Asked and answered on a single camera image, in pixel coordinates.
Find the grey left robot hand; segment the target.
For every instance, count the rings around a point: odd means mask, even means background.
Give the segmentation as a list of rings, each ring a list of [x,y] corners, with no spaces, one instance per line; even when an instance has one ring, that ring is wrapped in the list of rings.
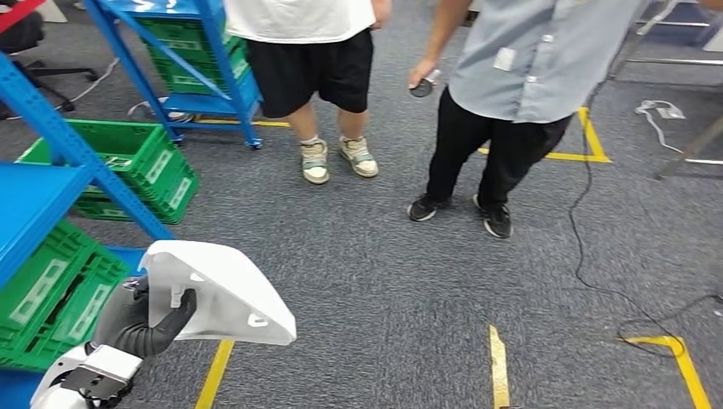
[[[84,350],[90,354],[107,345],[146,359],[164,352],[193,317],[197,308],[194,289],[187,289],[181,304],[157,325],[149,325],[147,276],[128,277],[120,282],[99,314],[91,339]]]

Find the person's hand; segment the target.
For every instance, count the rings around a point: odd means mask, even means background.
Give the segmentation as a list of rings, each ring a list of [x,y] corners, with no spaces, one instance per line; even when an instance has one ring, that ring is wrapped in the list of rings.
[[[437,60],[424,58],[414,66],[408,75],[408,88],[416,88],[424,78],[437,68]]]

